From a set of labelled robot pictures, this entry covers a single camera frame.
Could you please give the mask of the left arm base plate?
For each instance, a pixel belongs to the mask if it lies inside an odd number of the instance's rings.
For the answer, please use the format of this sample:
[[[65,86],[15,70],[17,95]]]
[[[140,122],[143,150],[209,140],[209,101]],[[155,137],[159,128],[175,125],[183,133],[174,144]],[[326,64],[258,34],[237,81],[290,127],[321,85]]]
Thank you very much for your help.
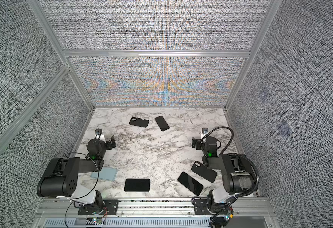
[[[85,206],[79,206],[78,215],[88,216],[103,216],[116,215],[118,210],[119,200],[103,200],[103,206],[98,207],[96,205],[88,204]]]

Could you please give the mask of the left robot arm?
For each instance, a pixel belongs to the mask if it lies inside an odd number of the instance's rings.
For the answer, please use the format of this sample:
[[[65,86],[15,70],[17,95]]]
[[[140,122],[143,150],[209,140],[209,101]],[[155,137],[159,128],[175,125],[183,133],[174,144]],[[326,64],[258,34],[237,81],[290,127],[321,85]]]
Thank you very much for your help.
[[[87,154],[72,152],[65,158],[51,159],[38,186],[37,195],[45,198],[66,199],[78,209],[78,215],[105,216],[112,214],[116,201],[107,203],[96,185],[87,188],[78,183],[79,174],[90,173],[98,183],[104,176],[115,176],[115,169],[104,167],[107,150],[116,148],[115,136],[105,140],[102,129],[96,129],[96,137],[86,145]]]

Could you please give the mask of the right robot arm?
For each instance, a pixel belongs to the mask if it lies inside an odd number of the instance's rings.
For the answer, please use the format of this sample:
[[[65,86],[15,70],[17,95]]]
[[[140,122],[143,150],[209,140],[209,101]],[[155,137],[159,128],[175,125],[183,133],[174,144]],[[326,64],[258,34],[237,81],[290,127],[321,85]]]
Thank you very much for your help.
[[[222,143],[211,134],[217,130],[228,130],[231,137],[221,152]],[[195,161],[191,171],[205,180],[213,183],[217,178],[217,172],[221,172],[222,184],[209,191],[204,202],[210,213],[216,214],[224,211],[237,199],[248,196],[258,189],[260,182],[259,172],[253,162],[245,155],[226,153],[234,139],[234,132],[230,127],[220,126],[211,131],[202,128],[199,139],[192,138],[192,147],[202,151],[202,161]]]

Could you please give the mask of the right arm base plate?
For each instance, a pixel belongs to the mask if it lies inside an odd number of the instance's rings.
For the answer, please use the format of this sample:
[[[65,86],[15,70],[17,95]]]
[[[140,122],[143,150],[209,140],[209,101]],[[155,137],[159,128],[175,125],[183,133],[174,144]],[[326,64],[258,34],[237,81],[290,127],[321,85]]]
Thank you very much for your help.
[[[220,210],[222,214],[234,213],[232,207],[227,207],[225,204],[215,203],[213,200],[192,198],[191,203],[194,206],[195,215],[213,215],[217,214]]]

